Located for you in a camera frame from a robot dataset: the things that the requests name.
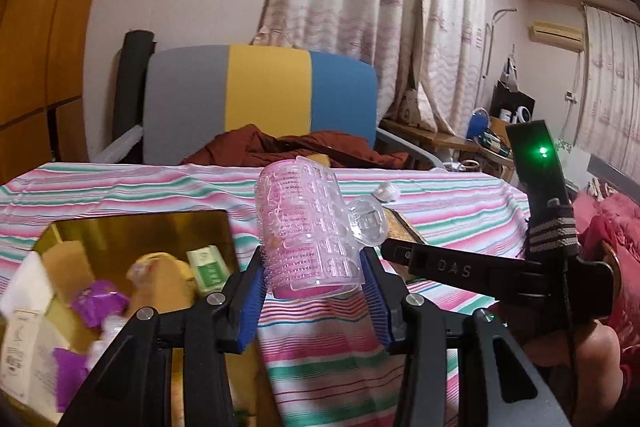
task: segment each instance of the gold plastic container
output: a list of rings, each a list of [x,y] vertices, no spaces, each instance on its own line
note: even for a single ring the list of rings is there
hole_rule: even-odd
[[[33,250],[42,255],[56,243],[81,241],[96,279],[114,283],[130,296],[131,281],[126,278],[129,267],[146,253],[166,252],[189,262],[187,251],[216,245],[229,271],[239,270],[234,242],[224,210],[196,212],[161,212],[157,214],[121,214],[55,221],[47,227]],[[94,330],[86,328],[78,315],[54,298],[47,318],[71,344],[71,349],[84,353],[97,339]],[[0,333],[4,336],[4,324]],[[226,368],[242,409],[255,416],[259,426],[277,426],[278,415],[257,341],[242,355],[227,355]],[[11,398],[9,402],[29,426],[52,426],[33,411]]]

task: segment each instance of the wooden desk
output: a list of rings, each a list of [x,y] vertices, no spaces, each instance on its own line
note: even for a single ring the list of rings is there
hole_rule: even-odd
[[[416,143],[416,145],[423,147],[427,146],[431,149],[453,149],[460,152],[470,152],[484,156],[487,160],[493,163],[497,163],[504,167],[502,170],[501,178],[507,182],[511,180],[515,166],[511,158],[505,158],[500,156],[489,149],[479,146],[476,142],[466,140],[460,136],[453,136],[444,132],[426,131],[424,129],[418,129],[417,127],[409,127],[402,123],[398,123],[392,120],[383,120],[380,122],[382,129],[392,132],[404,139]]]

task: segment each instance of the silver screw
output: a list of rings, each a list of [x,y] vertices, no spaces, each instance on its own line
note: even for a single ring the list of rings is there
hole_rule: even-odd
[[[225,294],[220,292],[213,292],[207,295],[207,302],[212,306],[219,306],[226,300]]]
[[[139,321],[148,321],[151,317],[154,316],[154,309],[153,308],[140,308],[137,312],[136,312],[136,318]]]
[[[489,311],[487,308],[478,308],[474,311],[474,315],[477,315],[485,322],[491,322],[495,318],[493,312]]]
[[[409,293],[404,300],[411,306],[422,306],[424,304],[424,297],[419,293]]]

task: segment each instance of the white patterned curtain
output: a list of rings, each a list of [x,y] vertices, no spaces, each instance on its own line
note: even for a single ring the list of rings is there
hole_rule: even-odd
[[[378,119],[464,132],[479,78],[484,0],[269,0],[254,44],[330,52],[372,64]]]
[[[589,69],[576,145],[640,182],[640,26],[585,10]]]

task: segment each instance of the table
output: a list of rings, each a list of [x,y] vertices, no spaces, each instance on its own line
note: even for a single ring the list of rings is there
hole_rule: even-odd
[[[0,188],[0,293],[55,219],[222,208],[246,267],[258,244],[254,185],[260,169],[46,164]],[[336,169],[346,200],[393,181],[393,207],[432,245],[514,257],[529,216],[524,194],[486,174]],[[493,299],[423,281],[410,284],[443,309],[471,312]],[[258,337],[283,423],[291,427],[391,425],[402,357],[378,344],[362,293],[306,301],[265,301]],[[456,354],[447,357],[449,404],[458,400]]]
[[[460,136],[454,136],[444,132],[433,132],[424,129],[418,129],[417,127],[410,127],[402,123],[398,123],[392,120],[383,120],[380,122],[380,127],[389,132],[397,134],[398,136],[405,137],[418,146],[427,146],[432,149],[453,149],[460,152],[469,152],[484,156],[491,162],[497,163],[504,167],[501,178],[507,182],[511,180],[515,166],[511,158],[505,158],[500,156],[489,149],[485,149],[479,146],[477,143],[461,138]]]

